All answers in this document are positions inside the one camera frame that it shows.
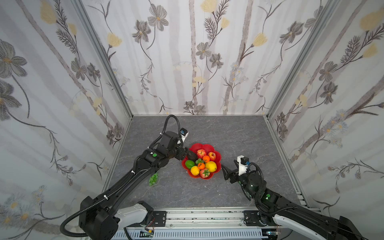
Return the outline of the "yellow lemon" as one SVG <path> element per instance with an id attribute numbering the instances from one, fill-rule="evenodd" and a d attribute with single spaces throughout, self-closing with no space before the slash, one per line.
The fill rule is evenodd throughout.
<path id="1" fill-rule="evenodd" d="M 205 167 L 209 170 L 210 173 L 214 173 L 217 170 L 217 164 L 214 161 L 207 162 Z"/>

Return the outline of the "red yellow pomegranate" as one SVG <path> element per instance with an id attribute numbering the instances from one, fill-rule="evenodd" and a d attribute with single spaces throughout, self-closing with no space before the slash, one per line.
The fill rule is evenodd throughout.
<path id="1" fill-rule="evenodd" d="M 215 152 L 209 152 L 208 157 L 210 158 L 210 161 L 215 161 L 217 158 L 217 155 Z"/>

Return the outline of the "dark green avocado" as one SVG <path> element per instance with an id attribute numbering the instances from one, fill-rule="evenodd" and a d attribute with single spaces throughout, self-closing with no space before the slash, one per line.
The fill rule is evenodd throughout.
<path id="1" fill-rule="evenodd" d="M 188 158 L 188 160 L 193 161 L 193 162 L 195 162 L 196 160 L 198 160 L 198 156 L 197 156 L 197 154 L 194 153 L 194 152 L 191 151 L 191 150 L 188 150 L 188 151 L 187 151 L 187 158 Z"/>

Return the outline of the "orange tangerine with stem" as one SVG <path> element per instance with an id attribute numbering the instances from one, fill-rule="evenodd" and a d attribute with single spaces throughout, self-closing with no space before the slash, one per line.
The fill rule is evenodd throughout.
<path id="1" fill-rule="evenodd" d="M 203 170 L 203 169 L 206 168 L 206 166 L 205 166 L 204 163 L 198 163 L 198 164 L 197 164 L 197 167 L 198 167 L 199 170 Z"/>

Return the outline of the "red flower-shaped fruit bowl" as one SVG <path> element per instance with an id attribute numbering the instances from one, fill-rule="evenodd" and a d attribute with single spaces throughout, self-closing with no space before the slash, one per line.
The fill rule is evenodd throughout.
<path id="1" fill-rule="evenodd" d="M 222 159 L 222 157 L 221 157 L 221 154 L 219 152 L 217 152 L 213 146 L 208 145 L 208 144 L 203 145 L 203 144 L 197 143 L 197 144 L 192 145 L 191 148 L 189 148 L 189 150 L 193 151 L 194 153 L 197 153 L 197 150 L 199 150 L 199 149 L 206 150 L 207 155 L 208 155 L 209 152 L 215 152 L 216 153 L 217 158 L 216 158 L 216 160 L 214 162 L 217 164 L 217 170 L 214 173 L 211 173 L 210 176 L 208 178 L 205 178 L 205 179 L 201 178 L 200 175 L 193 176 L 191 174 L 190 170 L 187 169 L 186 166 L 185 166 L 185 161 L 188 160 L 187 157 L 185 157 L 185 159 L 182 161 L 182 167 L 188 172 L 189 176 L 194 178 L 194 179 L 200 178 L 200 179 L 203 179 L 203 180 L 209 180 L 209 179 L 211 179 L 214 176 L 214 174 L 218 173 L 222 169 L 222 167 L 221 167 L 221 159 Z"/>

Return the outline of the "green lime fruit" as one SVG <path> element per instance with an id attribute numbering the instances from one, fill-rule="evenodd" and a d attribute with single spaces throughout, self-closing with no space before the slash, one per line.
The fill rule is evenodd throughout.
<path id="1" fill-rule="evenodd" d="M 192 160 L 187 160 L 187 161 L 185 161 L 185 166 L 186 166 L 187 169 L 190 170 L 192 167 L 195 167 L 196 164 L 195 164 L 195 162 L 192 161 Z"/>

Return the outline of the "red apple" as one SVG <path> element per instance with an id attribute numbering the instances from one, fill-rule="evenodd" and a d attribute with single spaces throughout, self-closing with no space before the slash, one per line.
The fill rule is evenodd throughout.
<path id="1" fill-rule="evenodd" d="M 206 155 L 207 155 L 206 150 L 204 149 L 197 150 L 197 156 L 199 159 L 203 159 Z"/>

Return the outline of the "yellow pear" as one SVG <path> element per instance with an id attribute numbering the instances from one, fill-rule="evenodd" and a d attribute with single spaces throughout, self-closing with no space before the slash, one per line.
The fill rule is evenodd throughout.
<path id="1" fill-rule="evenodd" d="M 190 169 L 190 172 L 193 176 L 198 176 L 200 174 L 200 169 L 198 166 L 193 166 L 191 169 Z"/>

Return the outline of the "green grape bunch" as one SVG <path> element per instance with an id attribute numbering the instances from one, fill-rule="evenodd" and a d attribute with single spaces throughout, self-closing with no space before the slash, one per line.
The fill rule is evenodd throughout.
<path id="1" fill-rule="evenodd" d="M 149 186 L 152 187 L 154 186 L 156 183 L 158 182 L 158 174 L 155 173 L 154 175 L 152 175 L 149 179 Z"/>

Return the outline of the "dark mangosteen with green leaves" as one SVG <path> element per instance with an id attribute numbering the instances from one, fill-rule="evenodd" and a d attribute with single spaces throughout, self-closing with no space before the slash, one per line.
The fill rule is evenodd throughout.
<path id="1" fill-rule="evenodd" d="M 199 163 L 204 163 L 204 161 L 203 161 L 202 159 L 197 159 L 197 160 L 195 161 L 195 164 L 198 165 Z"/>

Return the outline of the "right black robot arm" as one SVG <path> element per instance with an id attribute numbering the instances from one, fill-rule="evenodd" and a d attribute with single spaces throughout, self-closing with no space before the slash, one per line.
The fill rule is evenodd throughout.
<path id="1" fill-rule="evenodd" d="M 312 240 L 362 240 L 363 235 L 351 220 L 335 219 L 299 206 L 267 188 L 261 168 L 241 157 L 236 169 L 222 166 L 226 181 L 239 184 L 246 198 L 255 203 L 257 214 L 252 223 L 259 227 L 281 226 Z"/>

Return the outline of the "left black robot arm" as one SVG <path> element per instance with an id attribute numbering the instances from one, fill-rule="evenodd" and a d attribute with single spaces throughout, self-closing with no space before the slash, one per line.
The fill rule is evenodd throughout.
<path id="1" fill-rule="evenodd" d="M 110 240 L 119 229 L 121 219 L 116 216 L 123 200 L 148 176 L 166 166 L 170 159 L 183 160 L 188 148 L 184 147 L 188 130 L 177 123 L 177 131 L 167 131 L 169 119 L 166 118 L 160 135 L 135 158 L 133 167 L 112 187 L 95 197 L 85 198 L 80 210 L 60 225 L 60 232 L 73 238 L 89 237 L 92 240 Z"/>

